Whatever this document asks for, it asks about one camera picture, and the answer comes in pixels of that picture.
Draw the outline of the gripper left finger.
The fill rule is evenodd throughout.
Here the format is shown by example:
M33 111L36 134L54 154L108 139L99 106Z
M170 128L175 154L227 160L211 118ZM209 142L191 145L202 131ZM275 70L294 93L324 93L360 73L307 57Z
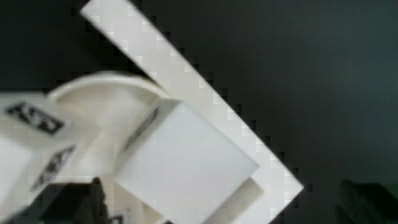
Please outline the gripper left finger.
M99 179L88 183L51 184L10 224L108 224Z

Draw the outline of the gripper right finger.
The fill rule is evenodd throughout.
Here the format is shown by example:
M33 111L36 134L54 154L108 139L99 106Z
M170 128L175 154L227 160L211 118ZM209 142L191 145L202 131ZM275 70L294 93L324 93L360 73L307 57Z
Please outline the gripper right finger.
M398 184L340 181L335 224L398 224Z

